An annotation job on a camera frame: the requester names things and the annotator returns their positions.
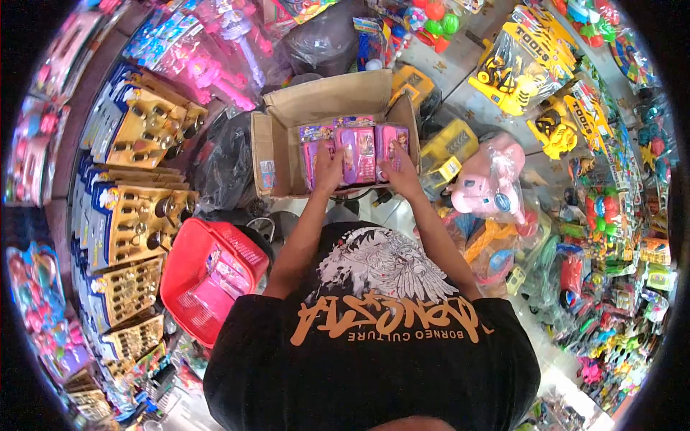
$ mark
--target man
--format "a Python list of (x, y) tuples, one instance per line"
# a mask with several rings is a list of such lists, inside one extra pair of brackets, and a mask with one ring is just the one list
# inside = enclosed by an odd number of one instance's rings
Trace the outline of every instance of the man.
[(511, 304), (482, 298), (406, 154), (399, 172), (379, 164), (423, 250), (373, 223), (322, 228), (343, 157), (319, 149), (266, 290), (230, 311), (204, 378), (211, 414), (233, 431), (512, 430), (540, 371)]

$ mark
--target red plastic basket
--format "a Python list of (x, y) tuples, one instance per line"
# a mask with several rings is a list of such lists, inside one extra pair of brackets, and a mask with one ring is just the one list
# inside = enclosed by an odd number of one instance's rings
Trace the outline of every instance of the red plastic basket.
[[(175, 321), (207, 348), (215, 344), (225, 317), (217, 318), (193, 292), (208, 276), (206, 260), (216, 246), (245, 269), (250, 292), (268, 269), (266, 253), (231, 223), (191, 218), (182, 224), (166, 259), (161, 299)], [(234, 303), (230, 296), (225, 297), (227, 305)]]

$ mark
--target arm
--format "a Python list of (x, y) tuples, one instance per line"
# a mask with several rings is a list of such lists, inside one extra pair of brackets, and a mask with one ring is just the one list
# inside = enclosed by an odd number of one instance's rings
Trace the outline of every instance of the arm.
[(316, 254), (321, 227), (326, 217), (328, 198), (343, 175), (343, 150), (333, 160), (325, 146), (319, 145), (316, 156), (316, 186), (290, 237), (278, 255), (264, 291), (267, 297), (285, 299), (297, 290), (299, 282)]
[(424, 194), (410, 157), (397, 142), (395, 143), (395, 153), (396, 155), (401, 154), (399, 172), (396, 172), (387, 161), (379, 161), (379, 165), (395, 191), (410, 203), (424, 252), (433, 263), (441, 268), (441, 271), (453, 280), (457, 288), (460, 289), (460, 293), (468, 300), (474, 301), (482, 298), (482, 294), (477, 289), (472, 269), (457, 250), (441, 218), (438, 217)]

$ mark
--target pink package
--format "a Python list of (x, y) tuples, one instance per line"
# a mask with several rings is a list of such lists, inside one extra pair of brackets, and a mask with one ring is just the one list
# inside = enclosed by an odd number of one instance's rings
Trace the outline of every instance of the pink package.
[(340, 128), (335, 133), (335, 147), (345, 149), (343, 186), (376, 182), (374, 128)]
[[(395, 155), (395, 147), (393, 141), (397, 140), (403, 150), (409, 154), (409, 129), (405, 126), (396, 126), (393, 124), (378, 124), (375, 127), (376, 137), (376, 159), (386, 160), (396, 171), (400, 170), (400, 157)], [(376, 179), (385, 182), (383, 171), (376, 166)]]
[(231, 253), (220, 248), (208, 255), (206, 271), (208, 276), (193, 294), (217, 319), (225, 320), (235, 300), (253, 291), (248, 275)]
[(304, 142), (299, 146), (299, 153), (302, 156), (302, 176), (304, 177), (304, 184), (309, 191), (314, 190), (316, 153), (319, 150), (320, 143), (323, 143), (328, 148), (328, 153), (331, 155), (331, 160), (333, 160), (335, 144), (331, 139)]

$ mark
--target hand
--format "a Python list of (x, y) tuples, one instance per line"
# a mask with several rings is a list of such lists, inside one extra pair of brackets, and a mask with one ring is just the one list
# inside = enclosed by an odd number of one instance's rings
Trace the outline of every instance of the hand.
[(316, 180), (314, 192), (325, 193), (331, 196), (340, 185), (343, 178), (343, 157), (345, 149), (340, 148), (335, 152), (333, 160), (328, 153), (326, 144), (319, 142), (319, 149), (316, 152)]
[(410, 156), (397, 141), (393, 141), (393, 145), (395, 146), (395, 155), (400, 157), (400, 170), (396, 172), (388, 161), (379, 160), (377, 163), (383, 171), (384, 178), (390, 181), (393, 189), (408, 201), (414, 199), (428, 200), (422, 190), (420, 179), (417, 177), (417, 169)]

